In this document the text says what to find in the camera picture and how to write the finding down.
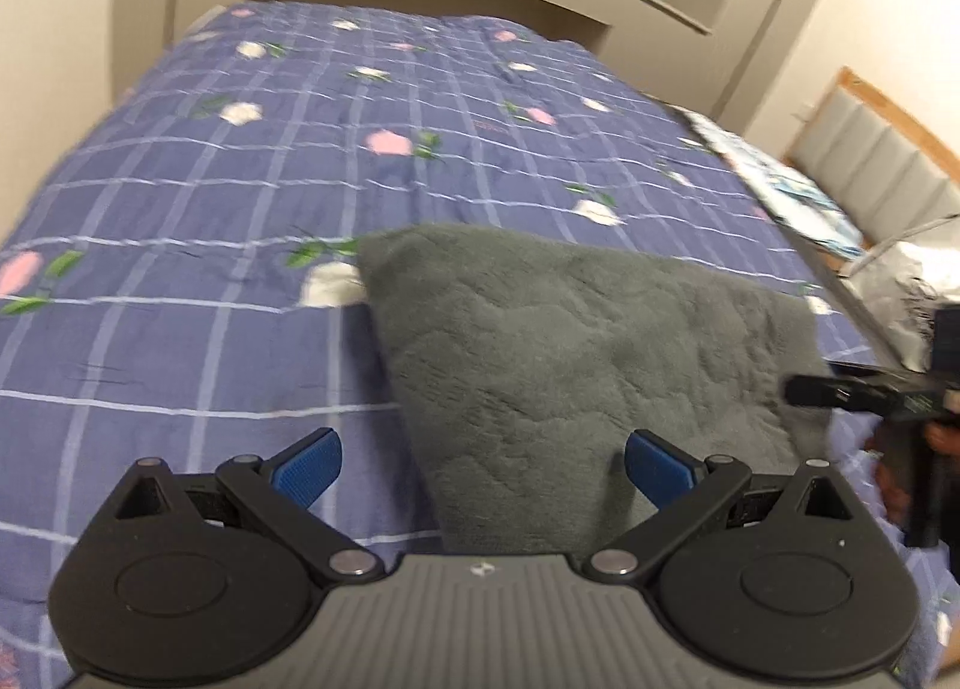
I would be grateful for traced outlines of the person's right hand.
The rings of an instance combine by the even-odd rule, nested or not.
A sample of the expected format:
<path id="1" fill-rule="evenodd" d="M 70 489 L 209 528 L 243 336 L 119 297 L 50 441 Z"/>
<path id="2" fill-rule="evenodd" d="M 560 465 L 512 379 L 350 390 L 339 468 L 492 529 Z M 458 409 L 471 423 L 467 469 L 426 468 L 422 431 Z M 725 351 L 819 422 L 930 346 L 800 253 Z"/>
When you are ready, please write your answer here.
<path id="1" fill-rule="evenodd" d="M 948 425 L 928 423 L 924 429 L 924 437 L 935 453 L 952 458 L 953 466 L 958 467 L 957 421 Z M 893 429 L 887 425 L 878 426 L 872 437 L 871 449 L 878 453 L 874 480 L 884 506 L 885 517 L 896 526 L 905 526 L 910 512 L 911 494 L 905 488 L 905 474 L 901 473 L 900 465 L 893 460 Z"/>

